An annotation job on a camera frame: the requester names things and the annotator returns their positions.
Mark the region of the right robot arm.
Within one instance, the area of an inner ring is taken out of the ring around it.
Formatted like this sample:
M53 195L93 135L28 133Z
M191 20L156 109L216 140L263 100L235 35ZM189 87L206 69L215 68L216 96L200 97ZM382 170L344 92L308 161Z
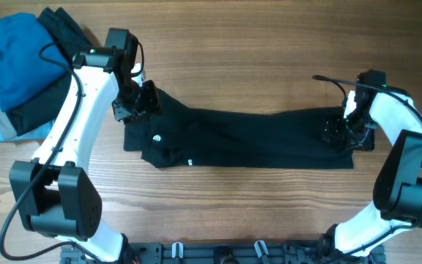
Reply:
M344 94L344 114L326 122L324 138L343 139L352 150L371 151L377 128L392 148L356 216L334 224L308 250L318 263L378 263L383 242L422 228L422 114L410 94L389 86L382 71L367 70Z

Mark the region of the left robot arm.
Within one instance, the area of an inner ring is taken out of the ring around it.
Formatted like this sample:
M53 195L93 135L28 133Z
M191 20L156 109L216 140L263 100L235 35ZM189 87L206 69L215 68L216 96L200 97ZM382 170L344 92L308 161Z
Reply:
M144 51L126 29L111 28L104 46L81 49L67 68L70 89L47 139L30 161L12 165L9 179L25 230L55 238L88 263L137 263L125 235L103 221L89 160L106 112L137 122L160 110L158 91L144 78Z

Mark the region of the black polo shirt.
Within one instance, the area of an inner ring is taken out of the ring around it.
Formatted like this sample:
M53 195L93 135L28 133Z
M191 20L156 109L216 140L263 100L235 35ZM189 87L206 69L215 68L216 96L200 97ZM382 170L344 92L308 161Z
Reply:
M222 166L271 169L351 169L344 144L322 140L324 121L342 107L276 114L192 109L164 91L163 111L125 126L124 150L154 167Z

